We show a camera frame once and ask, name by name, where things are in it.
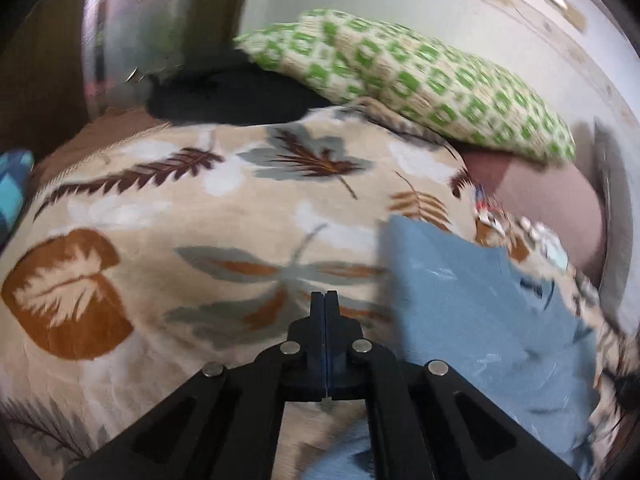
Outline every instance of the blue fabric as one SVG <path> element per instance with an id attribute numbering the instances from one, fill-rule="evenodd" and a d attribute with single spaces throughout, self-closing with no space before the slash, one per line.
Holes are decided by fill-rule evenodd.
<path id="1" fill-rule="evenodd" d="M 27 150 L 13 150 L 0 156 L 0 244 L 7 239 L 24 205 L 24 190 L 33 155 Z"/>
<path id="2" fill-rule="evenodd" d="M 588 478 L 595 338 L 555 284 L 517 270 L 504 248 L 482 248 L 428 223 L 393 217 L 386 234 L 405 358 L 445 360 Z M 351 448 L 353 439 L 338 445 L 304 478 L 369 479 Z"/>

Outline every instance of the green and white pillow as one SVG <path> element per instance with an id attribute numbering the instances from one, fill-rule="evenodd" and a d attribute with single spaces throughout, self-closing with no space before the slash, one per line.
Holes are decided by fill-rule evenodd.
<path id="1" fill-rule="evenodd" d="M 318 9 L 236 45 L 333 103 L 368 95 L 454 139 L 542 162 L 575 158 L 566 123 L 519 76 L 403 25 Z"/>

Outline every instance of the metal screw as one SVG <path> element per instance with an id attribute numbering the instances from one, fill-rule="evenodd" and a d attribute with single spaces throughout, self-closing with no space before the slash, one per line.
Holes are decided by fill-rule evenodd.
<path id="1" fill-rule="evenodd" d="M 280 351 L 284 355 L 293 355 L 300 352 L 300 344 L 296 341 L 285 341 L 280 345 Z"/>
<path id="2" fill-rule="evenodd" d="M 351 348 L 353 348 L 358 354 L 366 354 L 371 351 L 373 345 L 371 344 L 371 341 L 367 339 L 356 339 L 356 341 L 352 343 Z"/>
<path id="3" fill-rule="evenodd" d="M 211 361 L 202 367 L 202 373 L 205 377 L 218 377 L 225 371 L 225 365 Z"/>
<path id="4" fill-rule="evenodd" d="M 427 365 L 427 370 L 433 375 L 445 375 L 449 371 L 449 365 L 444 361 L 431 361 Z"/>

